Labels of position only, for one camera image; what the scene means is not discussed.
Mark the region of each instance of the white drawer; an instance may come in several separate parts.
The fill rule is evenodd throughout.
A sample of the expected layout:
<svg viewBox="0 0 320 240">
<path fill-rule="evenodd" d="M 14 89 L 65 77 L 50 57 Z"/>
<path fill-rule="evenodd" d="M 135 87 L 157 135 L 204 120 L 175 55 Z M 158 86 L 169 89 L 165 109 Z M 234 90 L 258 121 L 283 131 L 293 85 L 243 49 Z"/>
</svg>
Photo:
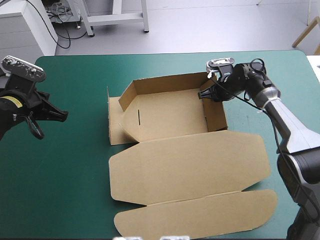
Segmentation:
<svg viewBox="0 0 320 240">
<path fill-rule="evenodd" d="M 0 61 L 2 61 L 2 59 L 4 59 L 4 57 L 7 55 L 15 56 L 19 59 L 34 64 L 38 58 L 43 56 L 43 53 L 39 46 L 0 49 Z"/>
<path fill-rule="evenodd" d="M 22 16 L 0 17 L 0 34 L 30 31 Z"/>
<path fill-rule="evenodd" d="M 31 31 L 0 33 L 0 49 L 20 48 L 37 45 Z"/>
</svg>

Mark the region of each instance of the green table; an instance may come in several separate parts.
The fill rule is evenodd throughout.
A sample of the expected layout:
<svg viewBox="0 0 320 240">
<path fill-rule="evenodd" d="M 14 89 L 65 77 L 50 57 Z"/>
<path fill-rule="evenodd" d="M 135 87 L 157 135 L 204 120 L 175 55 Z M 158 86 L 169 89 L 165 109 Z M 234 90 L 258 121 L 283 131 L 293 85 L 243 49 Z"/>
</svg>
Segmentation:
<svg viewBox="0 0 320 240">
<path fill-rule="evenodd" d="M 223 57 L 233 57 L 237 63 L 264 59 L 282 101 L 320 132 L 320 85 L 300 51 L 41 57 L 36 64 L 46 71 L 47 79 L 38 89 L 49 92 L 51 102 L 69 111 L 69 116 L 64 123 L 40 122 L 43 140 L 35 139 L 22 123 L 0 142 L 0 238 L 118 236 L 115 214 L 137 205 L 110 196 L 109 157 L 131 145 L 110 146 L 107 86 L 111 96 L 119 96 L 134 79 L 202 72 L 206 61 Z M 275 190 L 278 206 L 262 227 L 220 238 L 285 238 L 298 206 L 277 170 L 270 120 L 236 99 L 224 107 L 229 130 L 263 137 L 272 174 L 251 189 Z"/>
</svg>

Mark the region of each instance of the unfolded cardboard box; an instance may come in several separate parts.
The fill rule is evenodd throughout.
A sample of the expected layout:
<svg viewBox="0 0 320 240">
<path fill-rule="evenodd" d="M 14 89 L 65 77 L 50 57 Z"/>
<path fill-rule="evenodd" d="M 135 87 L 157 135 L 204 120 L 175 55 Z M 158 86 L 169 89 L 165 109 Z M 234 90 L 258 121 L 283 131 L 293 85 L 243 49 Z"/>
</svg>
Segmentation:
<svg viewBox="0 0 320 240">
<path fill-rule="evenodd" d="M 134 80 L 108 97 L 113 199 L 145 205 L 118 213 L 122 236 L 192 239 L 247 231 L 273 214 L 272 190 L 243 191 L 270 175 L 258 135 L 228 131 L 221 102 L 199 99 L 207 73 Z"/>
</svg>

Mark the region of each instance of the wooden chair leg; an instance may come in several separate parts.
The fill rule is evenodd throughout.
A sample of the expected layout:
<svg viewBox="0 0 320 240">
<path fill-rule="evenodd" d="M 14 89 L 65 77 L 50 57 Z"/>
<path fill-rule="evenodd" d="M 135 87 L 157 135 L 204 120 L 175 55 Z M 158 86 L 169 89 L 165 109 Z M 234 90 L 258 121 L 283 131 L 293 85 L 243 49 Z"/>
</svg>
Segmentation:
<svg viewBox="0 0 320 240">
<path fill-rule="evenodd" d="M 298 46 L 299 43 L 301 43 L 301 41 L 311 32 L 311 30 L 317 26 L 320 25 L 320 17 L 316 16 L 312 22 L 310 23 L 310 25 L 303 31 L 303 33 L 301 33 L 301 35 L 294 41 L 294 43 L 292 44 L 292 47 L 295 48 L 296 46 Z"/>
<path fill-rule="evenodd" d="M 318 47 L 316 48 L 314 55 L 320 55 L 320 43 L 319 43 Z"/>
</svg>

